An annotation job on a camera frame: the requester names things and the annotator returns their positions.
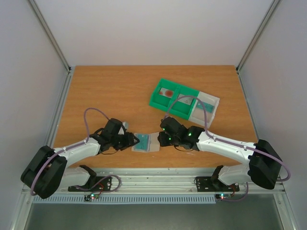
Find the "teal credit card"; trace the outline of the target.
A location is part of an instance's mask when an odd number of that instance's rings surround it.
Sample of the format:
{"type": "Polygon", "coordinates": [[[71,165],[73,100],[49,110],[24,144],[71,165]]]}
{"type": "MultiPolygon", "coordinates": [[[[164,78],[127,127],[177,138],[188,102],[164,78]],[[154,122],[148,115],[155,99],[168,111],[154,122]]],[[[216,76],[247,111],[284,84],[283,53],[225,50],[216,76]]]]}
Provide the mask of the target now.
{"type": "Polygon", "coordinates": [[[150,135],[149,134],[136,134],[135,136],[140,140],[136,150],[148,151],[149,143],[150,143],[150,135]]]}

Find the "beige leather card holder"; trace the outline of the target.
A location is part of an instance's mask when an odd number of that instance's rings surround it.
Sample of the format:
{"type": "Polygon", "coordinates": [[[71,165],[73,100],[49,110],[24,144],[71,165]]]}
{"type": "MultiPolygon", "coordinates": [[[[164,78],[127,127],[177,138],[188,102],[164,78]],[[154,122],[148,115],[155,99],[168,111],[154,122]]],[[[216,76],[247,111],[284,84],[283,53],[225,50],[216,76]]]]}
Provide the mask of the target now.
{"type": "Polygon", "coordinates": [[[141,134],[134,133],[139,139],[139,143],[131,147],[134,152],[158,152],[160,150],[160,142],[158,141],[159,133],[141,134]]]}

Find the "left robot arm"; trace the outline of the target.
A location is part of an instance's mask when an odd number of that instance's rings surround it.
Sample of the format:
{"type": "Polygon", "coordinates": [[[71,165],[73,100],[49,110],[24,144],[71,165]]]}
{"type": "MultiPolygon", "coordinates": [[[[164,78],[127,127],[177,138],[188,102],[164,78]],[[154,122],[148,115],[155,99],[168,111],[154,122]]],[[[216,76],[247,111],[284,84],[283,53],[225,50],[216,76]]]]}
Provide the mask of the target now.
{"type": "Polygon", "coordinates": [[[70,166],[110,148],[123,151],[139,142],[121,121],[111,118],[105,127],[80,142],[55,149],[42,146],[23,171],[21,181],[31,189],[32,195],[42,199],[67,187],[75,187],[78,191],[94,191],[106,178],[97,177],[96,172],[86,165],[73,169],[70,166]]]}

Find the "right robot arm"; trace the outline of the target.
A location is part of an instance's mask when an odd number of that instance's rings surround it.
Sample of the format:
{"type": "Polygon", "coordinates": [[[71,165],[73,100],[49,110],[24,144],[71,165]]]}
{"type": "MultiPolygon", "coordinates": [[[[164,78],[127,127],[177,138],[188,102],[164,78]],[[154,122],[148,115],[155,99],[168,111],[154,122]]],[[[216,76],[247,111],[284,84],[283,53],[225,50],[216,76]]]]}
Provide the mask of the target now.
{"type": "Polygon", "coordinates": [[[224,138],[202,127],[186,128],[173,117],[162,119],[160,127],[162,131],[159,132],[158,141],[161,147],[211,152],[239,162],[239,165],[221,165],[215,169],[211,181],[217,190],[235,183],[250,182],[272,190],[278,181],[282,160],[265,140],[253,143],[224,138]]]}

